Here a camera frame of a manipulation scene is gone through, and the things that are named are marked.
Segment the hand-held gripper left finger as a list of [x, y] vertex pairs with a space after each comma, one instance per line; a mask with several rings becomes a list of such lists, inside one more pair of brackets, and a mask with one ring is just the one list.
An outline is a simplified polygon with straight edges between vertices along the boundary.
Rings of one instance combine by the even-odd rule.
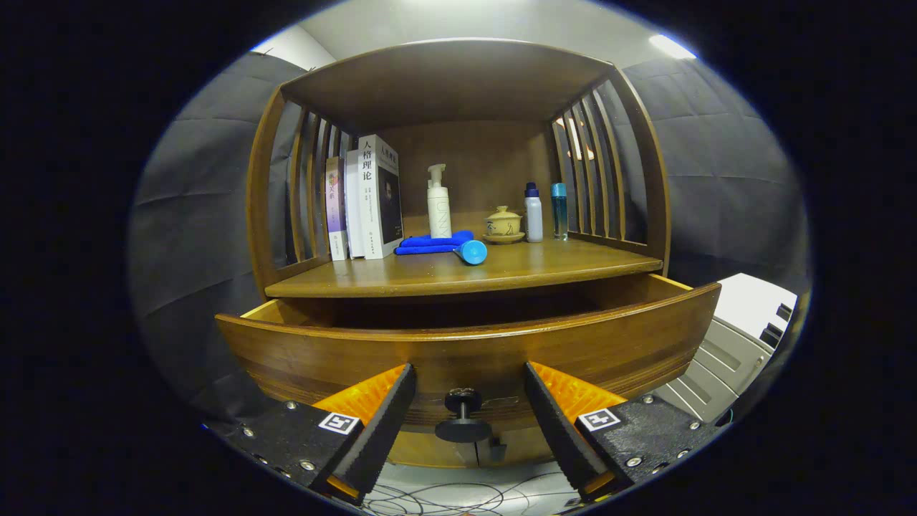
[[280, 480], [360, 506], [374, 489], [416, 395], [403, 363], [320, 401], [278, 398], [258, 414], [204, 430]]

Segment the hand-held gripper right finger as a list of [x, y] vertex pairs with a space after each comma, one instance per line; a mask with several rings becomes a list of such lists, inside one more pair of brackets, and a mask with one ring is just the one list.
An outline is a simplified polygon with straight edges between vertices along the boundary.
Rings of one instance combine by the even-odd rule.
[[721, 433], [658, 396], [628, 401], [541, 363], [525, 363], [524, 387], [554, 460], [583, 502], [651, 481]]

